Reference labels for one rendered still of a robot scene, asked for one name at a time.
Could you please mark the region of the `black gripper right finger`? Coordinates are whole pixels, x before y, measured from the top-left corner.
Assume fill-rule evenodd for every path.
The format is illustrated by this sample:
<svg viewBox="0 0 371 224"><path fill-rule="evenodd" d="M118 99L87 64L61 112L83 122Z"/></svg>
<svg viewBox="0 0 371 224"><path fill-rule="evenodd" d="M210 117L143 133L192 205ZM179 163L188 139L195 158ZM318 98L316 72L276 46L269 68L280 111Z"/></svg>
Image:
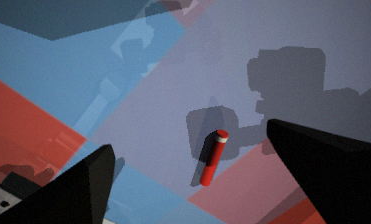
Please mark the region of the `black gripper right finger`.
<svg viewBox="0 0 371 224"><path fill-rule="evenodd" d="M267 136L326 224L371 224L371 143L278 119Z"/></svg>

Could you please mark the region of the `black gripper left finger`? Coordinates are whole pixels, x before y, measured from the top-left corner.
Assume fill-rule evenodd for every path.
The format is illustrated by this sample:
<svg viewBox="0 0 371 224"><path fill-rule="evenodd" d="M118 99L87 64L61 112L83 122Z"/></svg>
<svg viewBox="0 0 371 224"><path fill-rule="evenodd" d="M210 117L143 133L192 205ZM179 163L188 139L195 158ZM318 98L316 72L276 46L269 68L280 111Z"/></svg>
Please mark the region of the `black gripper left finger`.
<svg viewBox="0 0 371 224"><path fill-rule="evenodd" d="M0 224L103 224L115 154L103 144L7 211Z"/></svg>

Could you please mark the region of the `red peg with white band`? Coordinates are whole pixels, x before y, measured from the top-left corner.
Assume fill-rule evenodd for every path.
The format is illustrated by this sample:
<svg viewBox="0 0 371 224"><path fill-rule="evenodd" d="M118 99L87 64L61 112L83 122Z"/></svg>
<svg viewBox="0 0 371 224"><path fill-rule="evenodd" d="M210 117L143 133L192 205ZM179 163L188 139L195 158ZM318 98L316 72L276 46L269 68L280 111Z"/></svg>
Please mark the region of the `red peg with white band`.
<svg viewBox="0 0 371 224"><path fill-rule="evenodd" d="M228 133L224 130L217 130L213 141L205 168L200 178L200 183L203 186L209 186L212 180L215 169L218 165L225 143L228 139Z"/></svg>

